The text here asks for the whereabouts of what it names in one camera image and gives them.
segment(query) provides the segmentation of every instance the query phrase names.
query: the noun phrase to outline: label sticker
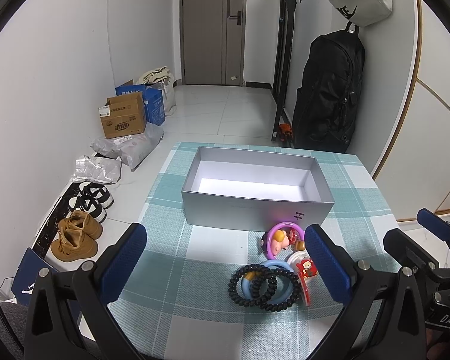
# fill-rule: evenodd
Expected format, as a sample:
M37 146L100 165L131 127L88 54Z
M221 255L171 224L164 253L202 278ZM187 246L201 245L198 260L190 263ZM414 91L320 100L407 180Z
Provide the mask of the label sticker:
M126 137L121 137L121 138L115 139L113 141L113 143L115 145L121 145L123 142L126 142L126 141L128 141L128 140L130 140L132 138L133 138L132 135L127 135Z
M100 107L98 109L100 117L110 116L110 105L106 105L105 107Z

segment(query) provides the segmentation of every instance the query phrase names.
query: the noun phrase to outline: table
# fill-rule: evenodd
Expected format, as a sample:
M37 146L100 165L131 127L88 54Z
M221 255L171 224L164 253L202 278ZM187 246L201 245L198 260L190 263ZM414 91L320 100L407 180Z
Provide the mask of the table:
M119 300L109 309L135 347L167 360L305 359L342 309L321 278L310 283L312 304L279 313L246 309L228 297L235 269L265 260L262 233L189 225L181 188L199 146L231 147L316 157L335 205L322 228L354 260L396 272L383 236L398 227L385 199L354 155L278 147L177 143L140 214L148 242ZM290 248L278 258L286 259ZM363 329L366 336L373 323Z

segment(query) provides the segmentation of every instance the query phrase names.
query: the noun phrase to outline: metal screw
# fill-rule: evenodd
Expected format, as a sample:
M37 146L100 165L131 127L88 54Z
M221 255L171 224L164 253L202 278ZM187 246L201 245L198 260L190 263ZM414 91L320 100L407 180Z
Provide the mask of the metal screw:
M48 268L42 268L39 272L38 275L41 278L44 278L45 276L47 276L50 273L50 271L48 270Z
M364 271L366 271L367 269L370 269L370 264L367 261L365 261L364 259L361 259L358 262L358 267L360 269L363 269Z
M93 267L94 267L93 261L85 261L82 264L82 271L90 271L90 269L92 269Z
M404 267L402 268L402 272L403 272L403 274L404 274L405 276L408 276L408 277L410 277L411 275L413 275L413 271L412 271L410 268L408 268L407 266L404 266Z

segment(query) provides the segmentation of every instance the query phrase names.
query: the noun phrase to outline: black backpack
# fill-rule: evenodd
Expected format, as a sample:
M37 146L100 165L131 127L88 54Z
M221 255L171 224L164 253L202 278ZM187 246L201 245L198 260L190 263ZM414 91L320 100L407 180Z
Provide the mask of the black backpack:
M345 152L355 130L365 49L359 29L319 36L296 91L292 130L298 149Z

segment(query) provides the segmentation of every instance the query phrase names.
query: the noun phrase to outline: cardboard box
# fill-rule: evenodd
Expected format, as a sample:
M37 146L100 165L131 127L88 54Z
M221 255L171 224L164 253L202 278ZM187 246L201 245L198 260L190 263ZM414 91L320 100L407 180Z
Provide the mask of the cardboard box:
M314 157L199 147L182 188L190 225L268 231L322 224L334 205Z
M140 92L145 105L145 116L147 121L161 126L165 121L164 101L162 91L151 88L145 84L133 85L133 81L126 82L115 88L117 95Z
M141 92L129 93L107 99L99 108L103 132L106 138L140 134L145 131L147 120Z

